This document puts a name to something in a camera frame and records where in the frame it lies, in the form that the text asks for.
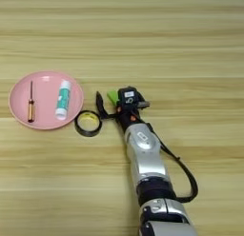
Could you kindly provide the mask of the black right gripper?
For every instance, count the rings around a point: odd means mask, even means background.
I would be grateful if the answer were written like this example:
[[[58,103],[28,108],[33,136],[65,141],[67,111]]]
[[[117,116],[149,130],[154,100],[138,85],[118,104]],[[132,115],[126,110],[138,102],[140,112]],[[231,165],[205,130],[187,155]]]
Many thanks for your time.
[[[99,91],[96,92],[96,107],[100,117],[102,119],[114,119],[122,127],[123,131],[126,131],[132,125],[143,123],[139,110],[148,108],[149,106],[150,102],[147,101],[127,105],[122,102],[117,102],[115,113],[109,115],[104,109],[102,95]]]

